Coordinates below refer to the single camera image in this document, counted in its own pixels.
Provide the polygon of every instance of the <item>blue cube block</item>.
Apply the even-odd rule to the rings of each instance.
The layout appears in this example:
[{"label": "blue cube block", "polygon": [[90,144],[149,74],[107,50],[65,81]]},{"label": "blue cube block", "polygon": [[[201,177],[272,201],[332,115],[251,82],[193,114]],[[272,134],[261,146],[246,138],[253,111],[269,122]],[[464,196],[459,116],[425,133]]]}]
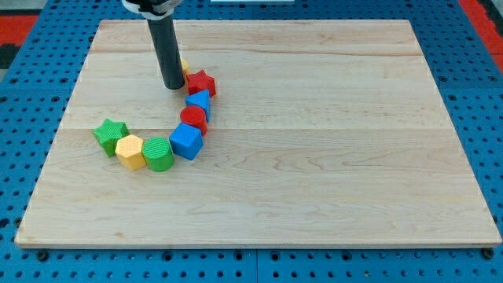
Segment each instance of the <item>blue cube block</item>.
[{"label": "blue cube block", "polygon": [[174,154],[193,160],[203,148],[203,136],[198,128],[180,123],[171,133],[170,143]]},{"label": "blue cube block", "polygon": [[185,105],[196,105],[204,109],[204,112],[206,113],[206,122],[210,122],[211,99],[209,90],[202,90],[195,94],[189,95],[185,98]]}]

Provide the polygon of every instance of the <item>blue pegboard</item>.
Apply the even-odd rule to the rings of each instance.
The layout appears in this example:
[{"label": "blue pegboard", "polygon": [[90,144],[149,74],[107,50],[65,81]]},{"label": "blue pegboard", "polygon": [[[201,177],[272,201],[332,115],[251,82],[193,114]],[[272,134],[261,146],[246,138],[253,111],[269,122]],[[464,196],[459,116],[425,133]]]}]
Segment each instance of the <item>blue pegboard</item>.
[{"label": "blue pegboard", "polygon": [[[210,6],[177,19],[408,19],[481,190],[503,231],[503,78],[457,1],[296,0]],[[0,83],[0,281],[503,281],[503,249],[61,251],[13,243],[101,19],[120,0],[52,0]]]}]

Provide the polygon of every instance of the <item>red surface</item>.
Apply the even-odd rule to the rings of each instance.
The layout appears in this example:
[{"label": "red surface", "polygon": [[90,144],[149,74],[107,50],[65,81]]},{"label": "red surface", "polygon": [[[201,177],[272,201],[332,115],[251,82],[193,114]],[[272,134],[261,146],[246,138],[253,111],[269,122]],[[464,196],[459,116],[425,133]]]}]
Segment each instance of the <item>red surface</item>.
[{"label": "red surface", "polygon": [[487,16],[486,9],[477,0],[459,0],[461,7],[473,24],[473,27],[484,41],[487,50],[503,72],[503,38],[497,33],[496,26]]},{"label": "red surface", "polygon": [[0,45],[23,45],[39,16],[0,16]]},{"label": "red surface", "polygon": [[180,120],[201,130],[203,136],[207,133],[206,113],[199,106],[190,105],[185,107],[180,113]]},{"label": "red surface", "polygon": [[189,91],[189,95],[198,93],[202,90],[209,90],[210,97],[213,97],[217,94],[215,89],[215,79],[206,75],[204,70],[198,71],[195,74],[187,75],[187,90]]}]

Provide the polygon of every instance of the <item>toy block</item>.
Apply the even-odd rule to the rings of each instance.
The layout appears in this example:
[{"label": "toy block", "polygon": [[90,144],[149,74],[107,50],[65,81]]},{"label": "toy block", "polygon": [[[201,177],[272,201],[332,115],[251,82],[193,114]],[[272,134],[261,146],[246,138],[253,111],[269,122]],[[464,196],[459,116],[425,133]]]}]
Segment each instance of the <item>toy block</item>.
[{"label": "toy block", "polygon": [[164,172],[174,163],[173,150],[166,138],[150,138],[143,144],[143,156],[152,171]]},{"label": "toy block", "polygon": [[93,135],[108,157],[116,154],[117,141],[129,135],[124,122],[113,122],[105,119],[103,124],[93,130]]},{"label": "toy block", "polygon": [[199,106],[204,110],[206,114],[206,122],[210,122],[211,117],[211,99],[210,99],[210,91],[202,90],[193,95],[189,95],[185,98],[185,105],[195,105]]},{"label": "toy block", "polygon": [[116,155],[120,163],[132,171],[136,171],[147,165],[142,150],[143,139],[134,134],[130,134],[117,141]]},{"label": "toy block", "polygon": [[193,160],[203,148],[203,135],[198,128],[180,123],[171,133],[170,143],[174,154]]},{"label": "toy block", "polygon": [[215,79],[206,75],[204,70],[198,71],[195,74],[187,75],[187,90],[189,95],[195,94],[202,90],[209,90],[210,97],[214,97],[217,92],[215,88]]},{"label": "toy block", "polygon": [[182,57],[180,57],[180,61],[182,62],[183,78],[185,79],[185,83],[187,83],[187,75],[190,73],[189,62]]},{"label": "toy block", "polygon": [[180,120],[201,130],[203,136],[207,133],[206,112],[199,106],[190,105],[185,107],[180,112]]}]

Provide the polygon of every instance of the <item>wood grain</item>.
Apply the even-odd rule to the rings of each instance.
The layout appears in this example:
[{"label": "wood grain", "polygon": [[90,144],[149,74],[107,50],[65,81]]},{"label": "wood grain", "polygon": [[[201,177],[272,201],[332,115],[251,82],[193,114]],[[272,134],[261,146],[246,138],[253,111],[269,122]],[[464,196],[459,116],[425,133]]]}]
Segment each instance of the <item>wood grain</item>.
[{"label": "wood grain", "polygon": [[408,21],[177,21],[217,80],[205,146],[159,174],[91,129],[168,136],[144,21],[102,21],[31,197],[23,248],[446,248],[501,243]]}]

